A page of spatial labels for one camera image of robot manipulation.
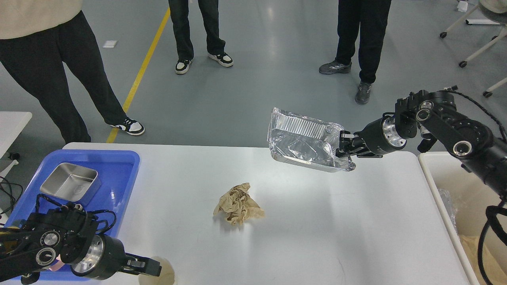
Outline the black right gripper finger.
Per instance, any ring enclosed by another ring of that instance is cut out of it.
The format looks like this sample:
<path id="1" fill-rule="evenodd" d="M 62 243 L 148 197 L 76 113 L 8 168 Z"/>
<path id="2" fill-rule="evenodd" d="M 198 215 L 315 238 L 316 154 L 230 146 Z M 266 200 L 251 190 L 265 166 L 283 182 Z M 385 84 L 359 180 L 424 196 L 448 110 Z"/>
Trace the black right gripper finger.
<path id="1" fill-rule="evenodd" d="M 340 145 L 350 145 L 358 137 L 355 133 L 349 131 L 340 131 Z"/>
<path id="2" fill-rule="evenodd" d="M 359 146 L 340 145 L 339 148 L 337 148 L 337 150 L 335 152 L 335 156 L 337 158 L 342 158 L 342 157 L 357 155 L 358 153 L 362 153 L 362 152 L 363 152 L 362 145 L 359 145 Z"/>

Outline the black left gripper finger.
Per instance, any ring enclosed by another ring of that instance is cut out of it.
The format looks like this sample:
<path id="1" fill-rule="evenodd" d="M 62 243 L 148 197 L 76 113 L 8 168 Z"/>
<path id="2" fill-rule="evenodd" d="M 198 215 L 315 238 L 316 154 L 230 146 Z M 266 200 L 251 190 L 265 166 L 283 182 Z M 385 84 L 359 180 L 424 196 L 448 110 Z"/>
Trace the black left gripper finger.
<path id="1" fill-rule="evenodd" d="M 132 275 L 147 275 L 147 276 L 153 276 L 153 277 L 159 277 L 160 273 L 162 271 L 161 266 L 155 266 L 155 267 L 128 267 L 124 266 L 122 267 L 119 272 L 124 274 L 132 274 Z"/>
<path id="2" fill-rule="evenodd" d="M 152 258 L 139 257 L 139 256 L 138 257 L 128 256 L 126 266 L 128 266 L 128 267 L 155 267 L 155 266 L 159 266 L 159 262 L 156 260 L 153 260 Z"/>

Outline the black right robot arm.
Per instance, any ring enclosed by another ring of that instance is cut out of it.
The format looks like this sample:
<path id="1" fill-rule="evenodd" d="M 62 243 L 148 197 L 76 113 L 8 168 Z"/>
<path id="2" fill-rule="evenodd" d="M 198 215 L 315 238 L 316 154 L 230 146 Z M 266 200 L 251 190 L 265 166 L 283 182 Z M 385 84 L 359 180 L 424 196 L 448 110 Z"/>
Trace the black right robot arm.
<path id="1" fill-rule="evenodd" d="M 383 155 L 402 150 L 406 140 L 421 132 L 420 153 L 429 151 L 440 141 L 448 153 L 461 162 L 469 173 L 474 173 L 500 198 L 498 205 L 485 210 L 486 222 L 478 242 L 478 267 L 485 283 L 490 285 L 483 264 L 483 244 L 488 229 L 506 243 L 506 231 L 498 215 L 506 215 L 507 146 L 504 126 L 489 111 L 480 106 L 499 126 L 500 138 L 486 125 L 457 111 L 454 95 L 457 86 L 429 93 L 420 90 L 411 92 L 406 98 L 398 99 L 394 112 L 385 112 L 382 117 L 366 125 L 363 130 L 351 133 L 341 131 L 335 155 L 339 158 L 381 158 Z"/>

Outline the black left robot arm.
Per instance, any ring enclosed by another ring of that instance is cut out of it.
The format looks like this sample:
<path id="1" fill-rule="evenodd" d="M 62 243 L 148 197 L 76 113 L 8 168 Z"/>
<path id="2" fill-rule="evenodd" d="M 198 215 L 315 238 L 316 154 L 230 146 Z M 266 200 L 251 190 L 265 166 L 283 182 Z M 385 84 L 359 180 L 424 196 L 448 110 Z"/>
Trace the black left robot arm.
<path id="1" fill-rule="evenodd" d="M 40 273 L 67 264 L 77 277 L 105 280 L 118 272 L 158 277 L 162 267 L 152 258 L 125 252 L 122 242 L 107 235 L 116 224 L 100 220 L 102 209 L 61 204 L 45 194 L 36 197 L 35 211 L 20 225 L 1 229 L 1 281 L 21 278 L 29 285 Z"/>

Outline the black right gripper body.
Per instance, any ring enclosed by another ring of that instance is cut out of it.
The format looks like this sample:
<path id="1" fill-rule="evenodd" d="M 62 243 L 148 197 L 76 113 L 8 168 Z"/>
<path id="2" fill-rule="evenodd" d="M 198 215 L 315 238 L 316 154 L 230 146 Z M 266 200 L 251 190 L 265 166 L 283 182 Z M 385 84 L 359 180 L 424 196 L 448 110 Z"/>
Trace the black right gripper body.
<path id="1" fill-rule="evenodd" d="M 357 157 L 380 158 L 385 154 L 402 150 L 407 140 L 395 128 L 395 117 L 384 116 L 354 133 L 354 151 Z"/>

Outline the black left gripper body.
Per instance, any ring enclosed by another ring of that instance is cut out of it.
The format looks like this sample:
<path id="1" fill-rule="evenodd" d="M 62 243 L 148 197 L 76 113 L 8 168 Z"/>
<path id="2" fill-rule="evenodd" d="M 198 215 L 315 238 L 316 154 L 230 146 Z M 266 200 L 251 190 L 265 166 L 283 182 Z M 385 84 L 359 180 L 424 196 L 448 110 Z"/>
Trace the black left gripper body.
<path id="1" fill-rule="evenodd" d="M 105 280 L 123 272 L 127 260 L 120 240 L 108 235 L 95 235 L 84 258 L 71 264 L 71 272 L 78 277 Z"/>

